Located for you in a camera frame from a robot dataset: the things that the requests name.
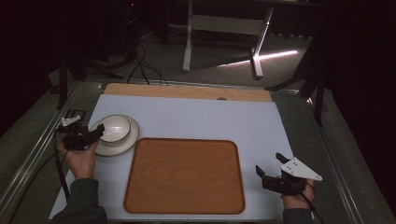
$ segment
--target white plate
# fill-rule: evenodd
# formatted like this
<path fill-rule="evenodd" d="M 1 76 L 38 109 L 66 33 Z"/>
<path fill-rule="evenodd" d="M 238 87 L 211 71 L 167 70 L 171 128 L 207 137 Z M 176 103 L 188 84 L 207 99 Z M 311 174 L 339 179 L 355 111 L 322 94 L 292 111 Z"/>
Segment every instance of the white plate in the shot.
<path fill-rule="evenodd" d="M 134 143 L 137 140 L 137 137 L 139 136 L 139 126 L 137 125 L 136 121 L 126 115 L 120 115 L 123 116 L 125 118 L 127 118 L 129 120 L 129 122 L 131 123 L 131 130 L 129 135 L 127 136 L 128 139 L 119 147 L 108 147 L 105 146 L 102 141 L 99 141 L 99 145 L 96 148 L 96 154 L 101 155 L 101 156 L 114 156 L 117 154 L 120 154 L 126 150 L 128 150 L 129 148 L 131 148 Z M 102 119 L 99 119 L 98 121 L 96 121 L 96 123 L 93 124 L 93 126 L 91 127 L 91 130 L 95 130 L 97 128 L 97 126 L 102 122 Z"/>

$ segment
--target sleeve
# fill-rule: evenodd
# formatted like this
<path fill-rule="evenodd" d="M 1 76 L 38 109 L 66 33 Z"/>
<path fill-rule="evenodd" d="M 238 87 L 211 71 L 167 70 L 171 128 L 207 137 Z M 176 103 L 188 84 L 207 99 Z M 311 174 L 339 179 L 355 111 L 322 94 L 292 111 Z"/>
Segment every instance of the sleeve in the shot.
<path fill-rule="evenodd" d="M 107 223 L 105 208 L 99 206 L 99 181 L 77 179 L 70 186 L 70 196 L 64 210 L 52 218 L 51 223 Z"/>
<path fill-rule="evenodd" d="M 284 224 L 312 224 L 311 211 L 304 208 L 286 209 L 283 211 Z"/>

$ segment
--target hand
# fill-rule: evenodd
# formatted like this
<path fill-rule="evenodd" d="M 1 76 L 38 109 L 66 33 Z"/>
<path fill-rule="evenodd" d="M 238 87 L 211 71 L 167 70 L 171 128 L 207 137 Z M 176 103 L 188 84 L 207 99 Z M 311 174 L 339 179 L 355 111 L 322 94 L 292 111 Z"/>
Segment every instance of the hand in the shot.
<path fill-rule="evenodd" d="M 307 185 L 305 185 L 305 190 L 303 191 L 303 195 L 305 195 L 305 197 L 310 202 L 313 202 L 315 199 L 315 191 L 312 189 L 312 187 L 314 186 L 314 180 L 307 179 L 306 183 Z M 310 209 L 308 202 L 301 195 L 289 196 L 282 194 L 280 197 L 283 199 L 283 206 L 285 207 L 285 209 L 291 209 L 291 208 Z"/>
<path fill-rule="evenodd" d="M 64 155 L 64 162 L 72 171 L 76 179 L 93 178 L 95 170 L 95 150 L 99 140 L 92 143 L 85 150 L 66 150 L 64 143 L 58 146 L 58 151 Z"/>

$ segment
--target metal rail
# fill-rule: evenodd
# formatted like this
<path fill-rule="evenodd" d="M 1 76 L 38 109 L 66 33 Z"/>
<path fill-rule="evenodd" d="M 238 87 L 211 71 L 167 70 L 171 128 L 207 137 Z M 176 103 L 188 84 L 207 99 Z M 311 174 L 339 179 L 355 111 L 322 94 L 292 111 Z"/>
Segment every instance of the metal rail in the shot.
<path fill-rule="evenodd" d="M 313 103 L 311 102 L 310 99 L 308 99 L 307 101 L 308 104 L 306 105 L 306 109 L 308 110 L 308 113 L 312 114 L 314 108 Z M 332 152 L 332 147 L 328 141 L 328 137 L 325 131 L 323 130 L 322 127 L 318 126 L 318 123 L 315 120 L 313 114 L 312 116 L 308 116 L 308 117 L 311 119 L 311 122 L 316 124 L 316 130 L 318 131 L 318 135 L 320 137 L 320 140 L 324 146 L 324 151 L 326 153 L 326 162 L 329 165 L 329 170 L 330 173 L 332 174 L 334 184 L 337 187 L 341 200 L 343 201 L 344 207 L 346 209 L 346 214 L 348 215 L 350 222 L 353 224 L 363 224 L 364 221 L 361 217 L 361 213 L 359 212 L 359 209 L 355 204 L 349 186 L 347 185 L 347 182 L 344 179 L 341 168 L 338 165 L 337 159 L 335 158 L 335 155 Z"/>
<path fill-rule="evenodd" d="M 31 177 L 34 169 L 36 168 L 38 162 L 40 161 L 45 149 L 51 141 L 53 130 L 58 126 L 62 115 L 64 114 L 66 108 L 70 105 L 73 100 L 80 82 L 75 82 L 68 92 L 68 99 L 66 100 L 64 107 L 53 115 L 49 124 L 47 125 L 44 132 L 41 134 L 40 138 L 33 147 L 31 153 L 20 166 L 18 171 L 13 176 L 6 190 L 0 199 L 0 223 L 8 223 L 10 219 L 10 212 L 13 208 L 15 202 L 21 197 L 22 190 L 25 184 Z"/>

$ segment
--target white desk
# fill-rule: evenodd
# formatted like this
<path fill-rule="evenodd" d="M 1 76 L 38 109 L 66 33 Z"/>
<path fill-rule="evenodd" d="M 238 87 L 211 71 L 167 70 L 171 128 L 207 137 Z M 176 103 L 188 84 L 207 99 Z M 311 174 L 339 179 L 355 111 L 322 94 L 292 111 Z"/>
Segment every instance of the white desk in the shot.
<path fill-rule="evenodd" d="M 238 146 L 246 209 L 239 215 L 146 215 L 123 209 L 134 148 L 114 157 L 97 156 L 95 178 L 99 180 L 99 202 L 110 220 L 119 221 L 252 221 L 281 219 L 283 204 L 279 194 L 262 189 L 256 175 L 259 165 L 268 175 L 280 174 L 277 152 L 291 158 L 292 152 L 275 103 L 220 101 L 102 95 L 89 126 L 112 114 L 134 118 L 143 137 L 227 139 Z M 67 183 L 74 177 L 69 173 Z M 49 218 L 65 206 L 61 190 Z"/>

